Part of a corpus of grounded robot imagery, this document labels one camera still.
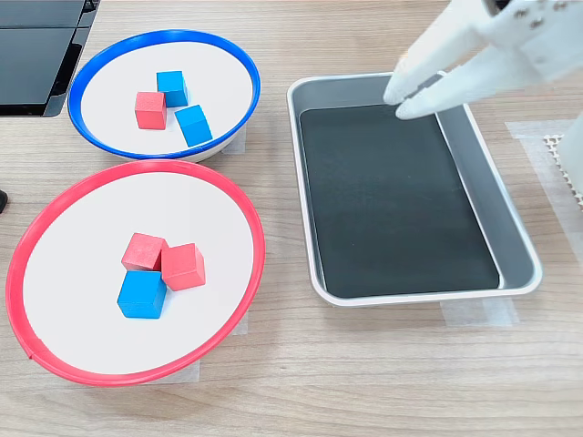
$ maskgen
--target red rim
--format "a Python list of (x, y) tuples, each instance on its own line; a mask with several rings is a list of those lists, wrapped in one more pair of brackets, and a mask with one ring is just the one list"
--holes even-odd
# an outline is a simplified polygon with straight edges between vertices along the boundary
[[(91, 371), (82, 371), (56, 357), (35, 335), (35, 332), (30, 326), (23, 301), (23, 282), (26, 264), (28, 263), (36, 243), (51, 223), (53, 223), (63, 211), (76, 201), (83, 198), (94, 189), (102, 187), (114, 180), (140, 173), (153, 172), (179, 173), (202, 179), (215, 187), (220, 188), (223, 192), (228, 194), (235, 203), (237, 203), (249, 223), (253, 238), (253, 268), (249, 285), (247, 286), (239, 306), (223, 327), (204, 344), (187, 355), (184, 355), (168, 364), (157, 367), (156, 369), (141, 371), (138, 373), (106, 375)], [(263, 229), (261, 227), (259, 215), (249, 198), (233, 182), (214, 170), (189, 162), (164, 159), (135, 161), (109, 168), (82, 180), (53, 200), (38, 215), (38, 217), (35, 218), (33, 223), (26, 230), (25, 235), (20, 239), (15, 254), (12, 257), (12, 261), (10, 262), (8, 277), (6, 280), (6, 309), (15, 336), (28, 355), (28, 358), (35, 360), (48, 371), (52, 371), (54, 374), (74, 382), (101, 387), (140, 384), (142, 382), (153, 381), (168, 376), (175, 371), (185, 368), (194, 361), (199, 360), (223, 341), (235, 326), (237, 326), (237, 323), (239, 323), (240, 319), (245, 315), (245, 312), (247, 312), (247, 309), (251, 305), (261, 281), (264, 263), (265, 238), (263, 236)]]

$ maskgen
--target blue cube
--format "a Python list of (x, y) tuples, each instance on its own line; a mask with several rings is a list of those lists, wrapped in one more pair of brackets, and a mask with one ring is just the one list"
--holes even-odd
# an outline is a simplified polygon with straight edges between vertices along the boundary
[(185, 107), (189, 103), (181, 71), (162, 71), (156, 74), (158, 92), (166, 95), (166, 107)]
[(159, 271), (135, 270), (126, 273), (118, 305), (124, 316), (159, 319), (166, 298), (166, 284)]
[(202, 112), (200, 105), (181, 109), (175, 114), (176, 119), (179, 121), (180, 129), (182, 129), (182, 135), (189, 147), (197, 146), (212, 139), (209, 122), (204, 117), (204, 112)]

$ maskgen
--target cube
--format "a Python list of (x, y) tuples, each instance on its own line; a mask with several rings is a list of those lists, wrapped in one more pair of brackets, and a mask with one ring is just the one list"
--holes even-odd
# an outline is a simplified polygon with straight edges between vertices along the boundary
[(186, 83), (181, 71), (162, 71), (156, 74), (158, 92), (166, 95), (167, 107), (185, 107), (189, 103)]
[(135, 233), (121, 259), (121, 263), (128, 270), (160, 271), (162, 250), (167, 247), (168, 243), (164, 239)]
[(189, 147), (197, 146), (212, 139), (209, 122), (204, 116), (200, 105), (181, 109), (176, 112), (176, 119), (179, 121), (182, 135)]
[(207, 279), (199, 248), (191, 243), (163, 249), (162, 279), (174, 291), (204, 285)]
[(138, 93), (136, 119), (140, 129), (166, 128), (166, 96), (164, 93)]
[(159, 319), (166, 298), (166, 284), (159, 271), (129, 271), (118, 297), (124, 316)]

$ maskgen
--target blue rim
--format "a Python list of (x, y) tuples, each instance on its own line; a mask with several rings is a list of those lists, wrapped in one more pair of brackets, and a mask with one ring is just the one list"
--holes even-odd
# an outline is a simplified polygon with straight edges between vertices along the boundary
[[(249, 105), (249, 109), (245, 114), (245, 117), (243, 117), (243, 119), (225, 135), (213, 139), (203, 146), (193, 147), (188, 150), (162, 155), (142, 155), (139, 153), (130, 153), (123, 150), (117, 150), (116, 148), (112, 148), (106, 144), (103, 144), (101, 141), (95, 138), (85, 125), (85, 121), (81, 115), (81, 98), (83, 97), (83, 93), (85, 92), (88, 83), (97, 73), (97, 71), (103, 68), (103, 66), (105, 66), (108, 62), (112, 61), (118, 56), (126, 54), (127, 52), (131, 52), (133, 50), (147, 46), (155, 46), (157, 44), (180, 42), (194, 42), (217, 46), (235, 56), (240, 60), (245, 68), (247, 68), (247, 71), (251, 77), (251, 82), (253, 84), (253, 98), (251, 100), (251, 104)], [(91, 60), (89, 60), (89, 62), (87, 62), (85, 66), (81, 68), (81, 71), (79, 71), (75, 81), (73, 82), (73, 85), (71, 86), (71, 90), (69, 91), (68, 109), (71, 121), (73, 122), (73, 125), (77, 131), (89, 142), (99, 148), (106, 150), (107, 152), (132, 159), (184, 158), (216, 147), (218, 144), (235, 135), (235, 133), (241, 129), (245, 123), (247, 123), (251, 117), (251, 114), (253, 114), (253, 111), (259, 102), (260, 92), (261, 80), (255, 63), (249, 57), (249, 55), (243, 51), (243, 49), (233, 44), (231, 41), (221, 38), (220, 36), (206, 34), (204, 32), (197, 32), (195, 30), (157, 30), (155, 32), (148, 32), (146, 34), (132, 36), (128, 39), (124, 39), (123, 41), (119, 41), (118, 43), (115, 43), (114, 45), (99, 52)]]

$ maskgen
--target wood grain surface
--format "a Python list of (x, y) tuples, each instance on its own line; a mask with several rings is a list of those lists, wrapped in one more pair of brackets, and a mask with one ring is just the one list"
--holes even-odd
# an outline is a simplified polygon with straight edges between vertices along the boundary
[[(307, 76), (391, 70), (445, 7), (436, 0), (104, 2), (81, 65), (163, 28), (225, 36), (256, 61), (261, 102), (244, 155), (204, 162), (239, 184), (267, 237), (249, 334), (228, 337), (190, 384), (96, 389), (26, 358), (0, 313), (2, 436), (583, 435), (583, 276), (506, 121), (575, 118), (583, 76), (474, 104), (478, 125), (545, 265), (507, 328), (446, 326), (439, 304), (332, 308), (308, 278), (285, 93)], [(0, 282), (33, 218), (64, 189), (122, 162), (66, 110), (0, 119)]]

